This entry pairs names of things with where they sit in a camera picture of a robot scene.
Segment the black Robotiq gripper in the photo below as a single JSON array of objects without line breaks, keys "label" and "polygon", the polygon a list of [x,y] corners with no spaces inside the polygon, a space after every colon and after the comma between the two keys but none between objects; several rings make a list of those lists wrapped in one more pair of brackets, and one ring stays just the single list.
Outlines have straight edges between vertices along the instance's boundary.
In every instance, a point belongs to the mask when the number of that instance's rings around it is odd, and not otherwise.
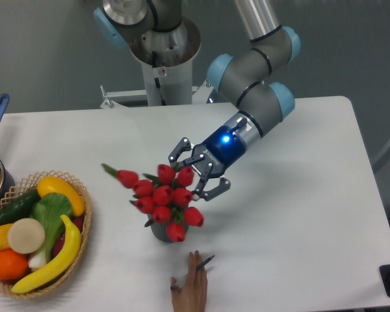
[{"label": "black Robotiq gripper", "polygon": [[[192,191],[194,201],[204,199],[208,202],[230,189],[230,181],[221,176],[246,153],[246,143],[242,137],[244,130],[245,127],[219,127],[194,149],[190,140],[183,137],[169,154],[168,161],[173,169],[191,166],[200,176]],[[178,161],[181,154],[188,151],[192,151],[191,157]],[[218,186],[204,190],[210,179],[218,177]]]}]

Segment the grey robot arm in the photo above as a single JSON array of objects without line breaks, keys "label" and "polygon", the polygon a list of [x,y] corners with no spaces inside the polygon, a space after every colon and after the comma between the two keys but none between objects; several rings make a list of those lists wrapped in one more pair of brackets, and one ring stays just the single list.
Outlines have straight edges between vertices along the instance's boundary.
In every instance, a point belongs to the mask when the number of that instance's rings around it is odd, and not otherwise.
[{"label": "grey robot arm", "polygon": [[[295,107],[285,85],[267,85],[265,79],[296,58],[301,48],[298,35],[281,25],[268,1],[235,5],[251,48],[239,57],[215,58],[206,81],[237,112],[200,144],[181,139],[168,158],[179,169],[198,174],[195,200],[209,201],[227,191],[225,171]],[[112,45],[128,48],[139,61],[148,105],[192,103],[192,62],[201,37],[197,26],[183,16],[181,1],[104,1],[93,16]]]}]

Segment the person's hand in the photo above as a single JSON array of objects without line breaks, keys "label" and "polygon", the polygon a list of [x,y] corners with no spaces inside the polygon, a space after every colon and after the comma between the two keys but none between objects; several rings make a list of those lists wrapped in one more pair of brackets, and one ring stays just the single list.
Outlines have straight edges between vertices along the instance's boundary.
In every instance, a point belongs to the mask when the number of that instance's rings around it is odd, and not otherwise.
[{"label": "person's hand", "polygon": [[205,311],[208,289],[207,272],[204,268],[196,270],[196,267],[202,262],[203,259],[198,250],[189,253],[187,278],[184,286],[180,291],[171,290],[173,311]]}]

